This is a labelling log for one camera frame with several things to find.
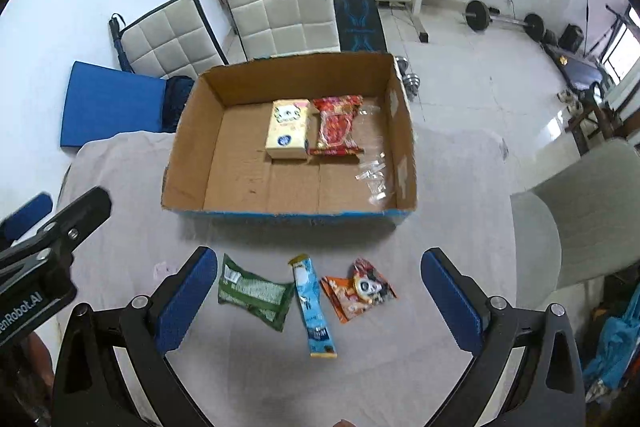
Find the green snack packet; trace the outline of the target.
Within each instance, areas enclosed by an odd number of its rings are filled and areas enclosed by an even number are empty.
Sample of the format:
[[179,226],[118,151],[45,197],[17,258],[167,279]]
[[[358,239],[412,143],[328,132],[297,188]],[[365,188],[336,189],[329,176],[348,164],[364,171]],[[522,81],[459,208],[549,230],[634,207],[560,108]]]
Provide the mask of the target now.
[[271,282],[242,269],[228,255],[224,255],[217,295],[221,305],[241,308],[282,333],[294,293],[293,282]]

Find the orange panda snack packet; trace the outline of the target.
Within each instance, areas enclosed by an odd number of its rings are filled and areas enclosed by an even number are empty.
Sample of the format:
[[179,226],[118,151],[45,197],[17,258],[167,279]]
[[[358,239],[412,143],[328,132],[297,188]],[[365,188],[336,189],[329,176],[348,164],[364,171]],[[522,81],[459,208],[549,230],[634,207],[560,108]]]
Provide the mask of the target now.
[[398,298],[388,280],[363,258],[350,266],[348,277],[322,277],[320,284],[342,324]]

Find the blue stick packet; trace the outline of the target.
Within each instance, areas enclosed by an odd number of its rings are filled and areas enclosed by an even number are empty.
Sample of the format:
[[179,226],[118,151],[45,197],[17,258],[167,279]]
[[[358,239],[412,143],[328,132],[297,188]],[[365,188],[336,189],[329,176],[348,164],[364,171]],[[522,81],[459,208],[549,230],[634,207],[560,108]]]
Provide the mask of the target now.
[[296,295],[311,358],[336,359],[336,348],[321,308],[320,280],[314,264],[307,255],[299,255],[288,264],[293,269]]

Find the blue plastic bag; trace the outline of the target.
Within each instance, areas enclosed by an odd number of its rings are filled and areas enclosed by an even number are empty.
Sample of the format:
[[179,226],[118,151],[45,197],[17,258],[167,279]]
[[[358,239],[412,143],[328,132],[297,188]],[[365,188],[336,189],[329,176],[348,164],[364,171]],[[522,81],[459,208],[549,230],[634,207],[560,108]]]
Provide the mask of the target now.
[[616,389],[639,344],[639,287],[621,317],[609,317],[600,334],[596,356],[582,371],[585,387],[600,381]]

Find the blue foam mat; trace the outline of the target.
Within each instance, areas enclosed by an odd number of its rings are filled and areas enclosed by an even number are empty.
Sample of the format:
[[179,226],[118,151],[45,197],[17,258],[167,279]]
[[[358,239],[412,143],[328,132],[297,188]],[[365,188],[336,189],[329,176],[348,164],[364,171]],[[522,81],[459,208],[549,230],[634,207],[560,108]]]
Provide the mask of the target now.
[[70,71],[60,145],[82,147],[122,132],[162,130],[166,81],[75,62]]

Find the grey plastic chair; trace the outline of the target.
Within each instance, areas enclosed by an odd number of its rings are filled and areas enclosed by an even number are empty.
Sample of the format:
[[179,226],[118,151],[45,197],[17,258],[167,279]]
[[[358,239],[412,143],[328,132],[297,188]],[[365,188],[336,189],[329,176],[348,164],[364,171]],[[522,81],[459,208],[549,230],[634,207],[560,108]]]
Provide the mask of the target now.
[[511,207],[521,299],[626,269],[639,261],[639,152],[608,140]]

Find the white quilted chair left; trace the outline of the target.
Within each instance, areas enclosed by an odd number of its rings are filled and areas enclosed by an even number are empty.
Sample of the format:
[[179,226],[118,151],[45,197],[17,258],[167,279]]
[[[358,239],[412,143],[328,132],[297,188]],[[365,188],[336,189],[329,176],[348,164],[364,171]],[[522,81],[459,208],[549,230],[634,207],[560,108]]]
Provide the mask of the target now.
[[124,72],[195,80],[228,64],[200,0],[169,0],[129,25],[114,13],[108,28]]

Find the white quilted chair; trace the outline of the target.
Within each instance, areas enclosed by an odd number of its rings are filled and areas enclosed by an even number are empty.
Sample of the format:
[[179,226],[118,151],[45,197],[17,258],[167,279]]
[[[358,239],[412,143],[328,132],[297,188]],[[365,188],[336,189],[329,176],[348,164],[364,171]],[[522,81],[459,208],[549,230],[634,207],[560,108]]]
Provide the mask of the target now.
[[108,28],[124,72],[195,80],[228,64],[200,0],[169,0],[129,25],[114,13]]
[[341,49],[335,0],[224,0],[247,60]]

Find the cream tissue pack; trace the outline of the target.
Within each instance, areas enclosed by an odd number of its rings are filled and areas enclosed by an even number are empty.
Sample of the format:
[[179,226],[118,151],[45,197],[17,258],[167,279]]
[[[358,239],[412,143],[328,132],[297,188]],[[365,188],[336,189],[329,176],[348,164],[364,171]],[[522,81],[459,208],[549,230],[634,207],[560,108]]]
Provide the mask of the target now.
[[274,160],[303,160],[308,156],[310,101],[278,100],[272,103],[265,151]]

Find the brown cardboard box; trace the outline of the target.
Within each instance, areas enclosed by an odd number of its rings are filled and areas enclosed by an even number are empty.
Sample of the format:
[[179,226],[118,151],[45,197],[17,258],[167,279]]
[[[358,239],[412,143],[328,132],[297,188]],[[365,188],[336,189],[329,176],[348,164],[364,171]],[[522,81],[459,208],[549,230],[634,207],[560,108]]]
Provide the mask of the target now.
[[160,202],[214,217],[408,217],[418,205],[416,152],[397,61],[315,53],[203,72]]

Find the clear plastic wrapper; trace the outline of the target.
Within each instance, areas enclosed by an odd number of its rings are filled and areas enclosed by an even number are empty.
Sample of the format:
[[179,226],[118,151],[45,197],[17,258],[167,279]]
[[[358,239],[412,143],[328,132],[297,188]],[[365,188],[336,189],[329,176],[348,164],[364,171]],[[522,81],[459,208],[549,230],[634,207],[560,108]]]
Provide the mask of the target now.
[[388,175],[386,159],[386,154],[381,152],[361,161],[359,171],[355,176],[357,181],[368,188],[371,205],[384,206],[393,193],[393,184]]

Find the red snack packet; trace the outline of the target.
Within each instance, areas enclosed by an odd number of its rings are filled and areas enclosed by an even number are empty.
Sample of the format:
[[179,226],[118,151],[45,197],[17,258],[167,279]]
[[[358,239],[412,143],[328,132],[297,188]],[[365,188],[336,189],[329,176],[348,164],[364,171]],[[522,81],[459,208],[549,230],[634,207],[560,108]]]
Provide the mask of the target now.
[[357,156],[363,149],[352,136],[354,121],[359,114],[361,95],[328,96],[312,101],[320,118],[316,146],[312,156]]

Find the white quilted chair right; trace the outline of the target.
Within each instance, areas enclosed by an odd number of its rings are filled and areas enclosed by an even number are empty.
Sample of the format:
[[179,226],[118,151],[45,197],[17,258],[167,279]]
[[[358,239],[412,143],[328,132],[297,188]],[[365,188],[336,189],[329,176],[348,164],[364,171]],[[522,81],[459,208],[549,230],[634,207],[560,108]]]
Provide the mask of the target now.
[[224,0],[247,60],[341,49],[335,0]]

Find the black treadmill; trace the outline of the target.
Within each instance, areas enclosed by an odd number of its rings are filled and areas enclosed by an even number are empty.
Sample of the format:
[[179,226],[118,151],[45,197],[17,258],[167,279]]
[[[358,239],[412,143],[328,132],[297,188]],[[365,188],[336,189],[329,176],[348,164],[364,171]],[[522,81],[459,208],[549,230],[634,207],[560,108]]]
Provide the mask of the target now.
[[605,94],[614,86],[611,76],[599,63],[581,58],[558,46],[550,46],[548,43],[541,46],[559,69],[570,91],[580,93],[597,87],[601,94]]

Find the small chrome dumbbell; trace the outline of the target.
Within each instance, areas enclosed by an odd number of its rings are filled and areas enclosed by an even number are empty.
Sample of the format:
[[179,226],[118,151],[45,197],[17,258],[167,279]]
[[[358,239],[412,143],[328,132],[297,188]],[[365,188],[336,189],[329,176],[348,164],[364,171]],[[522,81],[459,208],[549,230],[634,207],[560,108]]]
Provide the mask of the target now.
[[421,79],[415,72],[411,72],[409,61],[403,56],[395,56],[395,63],[407,98],[414,101],[419,96]]

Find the black blue weight bench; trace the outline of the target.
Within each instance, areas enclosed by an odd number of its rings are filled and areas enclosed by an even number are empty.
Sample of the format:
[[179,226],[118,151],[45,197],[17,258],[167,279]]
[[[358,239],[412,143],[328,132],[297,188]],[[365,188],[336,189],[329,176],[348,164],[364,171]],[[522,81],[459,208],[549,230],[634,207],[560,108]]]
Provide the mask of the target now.
[[343,52],[386,53],[387,46],[375,0],[335,0],[335,15]]

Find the floor barbell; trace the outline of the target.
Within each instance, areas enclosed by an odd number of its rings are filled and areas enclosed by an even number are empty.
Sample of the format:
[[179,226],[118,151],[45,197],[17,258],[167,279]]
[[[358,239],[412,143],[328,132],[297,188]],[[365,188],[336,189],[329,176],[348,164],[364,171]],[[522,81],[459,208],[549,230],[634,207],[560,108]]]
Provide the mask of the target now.
[[480,0],[471,0],[466,5],[463,15],[466,24],[475,32],[483,32],[492,23],[498,22],[523,28],[526,35],[535,42],[541,42],[546,33],[544,20],[538,14],[528,13],[522,20],[513,16],[495,14]]

